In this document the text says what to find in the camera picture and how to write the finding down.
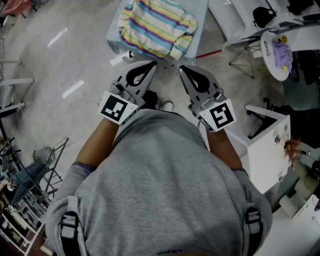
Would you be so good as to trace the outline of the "black hanging cap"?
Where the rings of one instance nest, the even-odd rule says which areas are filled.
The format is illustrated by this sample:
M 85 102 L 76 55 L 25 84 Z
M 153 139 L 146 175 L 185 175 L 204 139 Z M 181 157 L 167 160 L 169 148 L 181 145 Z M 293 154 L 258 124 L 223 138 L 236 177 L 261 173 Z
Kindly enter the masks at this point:
M 265 28 L 276 16 L 276 12 L 273 9 L 257 7 L 253 10 L 252 15 L 254 25 L 259 28 Z
M 288 0 L 289 6 L 287 6 L 289 12 L 298 16 L 307 9 L 308 7 L 312 6 L 314 0 Z

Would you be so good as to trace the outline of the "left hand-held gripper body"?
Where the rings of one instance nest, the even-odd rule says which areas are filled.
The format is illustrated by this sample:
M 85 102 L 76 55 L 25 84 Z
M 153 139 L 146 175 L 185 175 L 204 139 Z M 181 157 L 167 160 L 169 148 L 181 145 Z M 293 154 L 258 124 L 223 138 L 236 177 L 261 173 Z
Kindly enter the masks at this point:
M 132 87 L 114 80 L 111 88 L 104 92 L 97 112 L 118 125 L 124 125 L 145 104 L 143 96 L 135 95 Z

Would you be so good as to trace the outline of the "black office chair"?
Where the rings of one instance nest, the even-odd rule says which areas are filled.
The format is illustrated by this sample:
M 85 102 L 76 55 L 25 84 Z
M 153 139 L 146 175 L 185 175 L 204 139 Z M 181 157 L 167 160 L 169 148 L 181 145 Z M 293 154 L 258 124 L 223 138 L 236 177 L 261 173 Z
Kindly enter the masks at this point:
M 294 110 L 289 105 L 280 107 L 270 104 L 270 99 L 263 98 L 266 109 L 290 116 L 291 136 L 300 139 L 303 143 L 312 148 L 320 148 L 320 109 Z

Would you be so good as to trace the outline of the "white cluttered shelf unit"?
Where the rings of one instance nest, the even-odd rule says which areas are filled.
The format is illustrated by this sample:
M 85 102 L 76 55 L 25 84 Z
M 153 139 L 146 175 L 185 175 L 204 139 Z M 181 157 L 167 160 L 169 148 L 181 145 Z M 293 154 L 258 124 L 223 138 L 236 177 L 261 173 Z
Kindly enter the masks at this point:
M 0 215 L 0 236 L 13 245 L 23 256 L 28 256 L 45 223 L 36 219 L 33 224 L 21 216 L 14 218 L 8 211 Z

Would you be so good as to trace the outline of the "yellow metal table legs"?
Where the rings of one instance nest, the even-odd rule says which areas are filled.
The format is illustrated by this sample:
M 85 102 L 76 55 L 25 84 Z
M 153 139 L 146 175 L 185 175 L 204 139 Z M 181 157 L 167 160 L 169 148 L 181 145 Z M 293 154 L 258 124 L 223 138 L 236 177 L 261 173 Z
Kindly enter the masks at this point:
M 256 41 L 245 46 L 228 64 L 251 79 L 256 79 L 260 71 L 265 68 L 258 62 L 258 59 L 262 57 L 261 43 Z

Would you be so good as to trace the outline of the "red stick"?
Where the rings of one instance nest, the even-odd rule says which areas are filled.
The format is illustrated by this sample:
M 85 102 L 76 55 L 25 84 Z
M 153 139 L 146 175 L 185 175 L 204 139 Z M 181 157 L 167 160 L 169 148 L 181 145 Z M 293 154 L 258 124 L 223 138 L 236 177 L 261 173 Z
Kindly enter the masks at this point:
M 211 56 L 211 55 L 215 55 L 215 54 L 218 54 L 218 53 L 221 53 L 221 52 L 222 52 L 222 49 L 214 50 L 214 51 L 211 51 L 211 52 L 207 52 L 207 53 L 198 55 L 198 56 L 196 56 L 196 59 L 205 58 L 205 57 L 208 57 L 208 56 Z

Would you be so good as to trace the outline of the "pastel striped shirt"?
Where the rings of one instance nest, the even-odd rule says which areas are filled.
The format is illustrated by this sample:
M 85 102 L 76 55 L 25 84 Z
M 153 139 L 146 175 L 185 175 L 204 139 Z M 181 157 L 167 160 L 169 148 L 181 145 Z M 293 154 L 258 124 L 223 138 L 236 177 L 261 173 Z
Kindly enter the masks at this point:
M 118 18 L 122 44 L 157 59 L 179 61 L 197 28 L 195 17 L 171 0 L 130 0 Z

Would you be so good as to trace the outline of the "person's right forearm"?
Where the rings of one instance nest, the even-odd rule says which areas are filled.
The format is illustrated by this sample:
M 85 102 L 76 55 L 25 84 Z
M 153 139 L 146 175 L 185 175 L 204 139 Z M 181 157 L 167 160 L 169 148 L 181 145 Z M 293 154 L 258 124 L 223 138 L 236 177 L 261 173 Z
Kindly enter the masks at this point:
M 206 131 L 210 152 L 221 159 L 231 169 L 242 169 L 242 162 L 224 129 L 217 132 Z

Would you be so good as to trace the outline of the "white frame stand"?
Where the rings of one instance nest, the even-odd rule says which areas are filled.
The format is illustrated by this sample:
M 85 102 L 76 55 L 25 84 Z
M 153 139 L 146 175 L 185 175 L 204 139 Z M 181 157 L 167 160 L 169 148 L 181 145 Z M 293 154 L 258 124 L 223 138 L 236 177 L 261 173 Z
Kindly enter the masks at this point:
M 34 78 L 17 78 L 17 79 L 5 79 L 4 77 L 4 69 L 2 64 L 17 64 L 21 65 L 21 60 L 7 60 L 0 59 L 0 88 L 1 87 L 9 87 L 13 85 L 22 85 L 22 84 L 32 84 L 35 79 Z M 0 119 L 7 118 L 10 115 L 19 112 L 21 108 L 25 107 L 26 103 L 19 101 L 15 103 L 15 101 L 11 102 L 7 106 L 0 106 Z

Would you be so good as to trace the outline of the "round white side table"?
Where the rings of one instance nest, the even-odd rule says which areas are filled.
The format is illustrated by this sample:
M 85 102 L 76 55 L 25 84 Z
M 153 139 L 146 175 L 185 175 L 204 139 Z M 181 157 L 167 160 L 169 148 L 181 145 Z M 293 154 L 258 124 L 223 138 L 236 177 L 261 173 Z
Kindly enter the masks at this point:
M 291 72 L 288 72 L 288 71 L 285 71 L 285 70 L 282 70 L 282 69 L 276 67 L 276 64 L 275 64 L 276 58 L 275 58 L 272 42 L 275 41 L 275 39 L 279 38 L 279 37 L 281 37 L 281 36 L 278 36 L 275 33 L 270 32 L 270 31 L 265 31 L 261 36 L 260 45 L 261 45 L 262 57 L 263 57 L 263 60 L 265 62 L 265 65 L 266 65 L 268 71 L 276 80 L 282 82 L 288 78 L 288 76 Z M 264 41 L 267 41 L 267 43 L 268 43 L 268 48 L 269 48 L 269 51 L 271 54 L 270 56 L 266 55 Z

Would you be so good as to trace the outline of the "person's white shoe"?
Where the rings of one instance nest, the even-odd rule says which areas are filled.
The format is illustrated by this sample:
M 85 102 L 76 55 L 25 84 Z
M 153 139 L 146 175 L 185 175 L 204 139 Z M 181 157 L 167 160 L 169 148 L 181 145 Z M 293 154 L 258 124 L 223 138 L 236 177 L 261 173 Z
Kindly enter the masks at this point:
M 165 101 L 159 108 L 159 111 L 172 112 L 174 108 L 174 103 L 170 100 Z

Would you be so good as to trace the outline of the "person's grey sweatshirt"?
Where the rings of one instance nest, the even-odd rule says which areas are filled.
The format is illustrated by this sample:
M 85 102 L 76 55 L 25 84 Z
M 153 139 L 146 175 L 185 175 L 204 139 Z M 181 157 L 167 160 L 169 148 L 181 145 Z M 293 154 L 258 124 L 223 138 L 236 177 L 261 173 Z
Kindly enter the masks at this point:
M 143 109 L 98 166 L 75 161 L 45 221 L 59 256 L 254 256 L 268 200 L 173 112 Z

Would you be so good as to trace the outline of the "black metal rack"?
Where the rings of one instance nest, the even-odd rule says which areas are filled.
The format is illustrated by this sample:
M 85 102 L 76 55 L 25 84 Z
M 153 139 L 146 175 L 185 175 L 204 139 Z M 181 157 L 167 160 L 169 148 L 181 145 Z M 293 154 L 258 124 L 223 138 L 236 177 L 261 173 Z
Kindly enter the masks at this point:
M 55 148 L 46 146 L 35 150 L 29 165 L 23 164 L 19 157 L 22 151 L 15 149 L 13 140 L 6 139 L 0 145 L 0 182 L 8 182 L 0 188 L 0 209 L 15 211 L 25 203 L 44 215 L 58 190 L 55 185 L 63 181 L 56 167 L 69 138 Z

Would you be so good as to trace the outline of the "person's left forearm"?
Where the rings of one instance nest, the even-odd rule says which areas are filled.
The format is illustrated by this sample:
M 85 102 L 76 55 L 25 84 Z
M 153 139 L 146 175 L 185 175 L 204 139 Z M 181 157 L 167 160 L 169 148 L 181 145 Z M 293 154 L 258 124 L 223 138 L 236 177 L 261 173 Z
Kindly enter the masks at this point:
M 118 124 L 104 118 L 85 142 L 76 161 L 97 168 L 111 152 L 119 127 Z

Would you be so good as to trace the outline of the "white square stool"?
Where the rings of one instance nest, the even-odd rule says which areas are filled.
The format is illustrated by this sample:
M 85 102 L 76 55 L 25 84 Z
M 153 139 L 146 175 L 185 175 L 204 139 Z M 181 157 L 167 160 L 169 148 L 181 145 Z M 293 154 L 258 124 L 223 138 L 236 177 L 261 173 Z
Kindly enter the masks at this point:
M 290 160 L 286 156 L 285 143 L 291 138 L 291 119 L 289 115 L 249 104 L 245 105 L 245 109 L 275 119 L 253 139 L 234 129 L 226 129 L 229 136 L 246 147 L 248 167 L 245 169 L 254 186 L 264 194 L 288 172 Z

